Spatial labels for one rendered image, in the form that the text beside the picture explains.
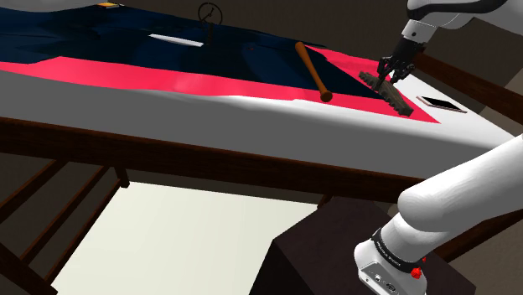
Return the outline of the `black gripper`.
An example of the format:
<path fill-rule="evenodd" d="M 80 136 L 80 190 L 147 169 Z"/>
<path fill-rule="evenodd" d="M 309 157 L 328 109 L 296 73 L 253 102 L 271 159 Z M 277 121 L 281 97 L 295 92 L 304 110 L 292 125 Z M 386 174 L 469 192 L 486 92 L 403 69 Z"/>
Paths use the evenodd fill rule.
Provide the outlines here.
<path fill-rule="evenodd" d="M 424 43 L 402 37 L 391 56 L 380 58 L 377 67 L 378 82 L 382 83 L 392 70 L 394 70 L 394 74 L 390 79 L 391 84 L 404 80 L 410 75 L 410 69 L 407 66 L 412 63 L 416 54 L 421 53 L 424 49 Z"/>

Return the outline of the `dark grey ridged bar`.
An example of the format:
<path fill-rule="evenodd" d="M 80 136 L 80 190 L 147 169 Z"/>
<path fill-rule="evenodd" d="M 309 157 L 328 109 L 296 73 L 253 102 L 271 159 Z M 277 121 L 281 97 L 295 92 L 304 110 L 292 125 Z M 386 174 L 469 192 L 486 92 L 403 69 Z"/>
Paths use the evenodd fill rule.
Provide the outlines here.
<path fill-rule="evenodd" d="M 401 93 L 388 80 L 380 79 L 368 72 L 361 71 L 359 77 L 391 106 L 399 115 L 410 116 L 413 109 L 402 98 Z"/>

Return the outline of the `black phone with pale rim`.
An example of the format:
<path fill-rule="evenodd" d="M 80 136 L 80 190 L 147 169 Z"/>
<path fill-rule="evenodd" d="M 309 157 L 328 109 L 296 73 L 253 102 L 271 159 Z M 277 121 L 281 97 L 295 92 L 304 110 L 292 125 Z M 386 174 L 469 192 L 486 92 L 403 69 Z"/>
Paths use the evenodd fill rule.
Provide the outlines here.
<path fill-rule="evenodd" d="M 460 112 L 460 113 L 466 113 L 465 110 L 455 106 L 453 103 L 451 103 L 449 101 L 443 101 L 443 100 L 439 100 L 439 99 L 435 99 L 435 98 L 427 97 L 427 96 L 417 96 L 417 99 L 419 101 L 423 102 L 426 106 L 443 109 L 443 110 L 447 110 L 447 111 L 456 111 L 456 112 Z"/>

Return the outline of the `brown wooden baseball bat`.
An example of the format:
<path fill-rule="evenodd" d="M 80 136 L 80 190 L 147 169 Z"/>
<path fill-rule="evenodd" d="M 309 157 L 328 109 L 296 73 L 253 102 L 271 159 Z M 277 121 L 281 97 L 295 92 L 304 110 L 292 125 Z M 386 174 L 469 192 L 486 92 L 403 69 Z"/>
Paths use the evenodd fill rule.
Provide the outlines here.
<path fill-rule="evenodd" d="M 318 72 L 316 71 L 316 69 L 313 65 L 313 62 L 309 57 L 309 54 L 308 54 L 308 51 L 307 51 L 305 45 L 303 44 L 303 42 L 298 41 L 294 45 L 294 48 L 295 48 L 296 52 L 298 53 L 300 59 L 303 61 L 304 65 L 308 69 L 308 72 L 312 76 L 315 85 L 318 87 L 318 90 L 320 92 L 320 100 L 322 102 L 330 102 L 333 98 L 333 94 L 331 91 L 329 91 L 325 87 L 324 83 L 322 82 L 321 78 L 319 77 Z"/>

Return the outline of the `dark robot stand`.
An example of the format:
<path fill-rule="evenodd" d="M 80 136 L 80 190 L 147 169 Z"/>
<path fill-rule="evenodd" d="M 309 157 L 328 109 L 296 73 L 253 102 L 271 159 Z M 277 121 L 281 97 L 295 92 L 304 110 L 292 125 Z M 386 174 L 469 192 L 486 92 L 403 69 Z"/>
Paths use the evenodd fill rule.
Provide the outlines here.
<path fill-rule="evenodd" d="M 371 201 L 331 199 L 273 239 L 248 295 L 376 295 L 354 249 L 390 219 Z"/>

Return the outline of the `flat white bar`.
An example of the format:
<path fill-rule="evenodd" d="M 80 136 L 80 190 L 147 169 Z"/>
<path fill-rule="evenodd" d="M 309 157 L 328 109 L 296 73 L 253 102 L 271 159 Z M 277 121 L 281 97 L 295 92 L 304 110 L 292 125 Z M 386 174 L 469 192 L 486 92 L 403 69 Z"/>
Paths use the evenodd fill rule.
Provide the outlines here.
<path fill-rule="evenodd" d="M 191 46 L 191 47 L 202 47 L 204 44 L 201 42 L 189 40 L 189 39 L 181 39 L 177 37 L 167 36 L 167 35 L 161 35 L 161 34 L 149 34 L 149 37 L 154 39 L 159 39 L 165 42 L 169 42 L 172 44 L 180 44 L 184 46 Z"/>

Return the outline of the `red and navy blanket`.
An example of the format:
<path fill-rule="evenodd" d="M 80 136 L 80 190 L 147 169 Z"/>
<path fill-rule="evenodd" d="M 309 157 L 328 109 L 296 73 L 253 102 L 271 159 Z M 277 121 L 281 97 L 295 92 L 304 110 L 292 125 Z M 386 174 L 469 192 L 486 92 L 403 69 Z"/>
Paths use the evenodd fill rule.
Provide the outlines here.
<path fill-rule="evenodd" d="M 319 101 L 295 41 L 216 25 L 212 44 L 191 47 L 149 37 L 204 43 L 200 23 L 129 7 L 90 6 L 50 13 L 0 8 L 0 70 L 123 90 L 202 96 Z M 343 108 L 401 117 L 360 78 L 376 63 L 307 44 L 319 77 Z"/>

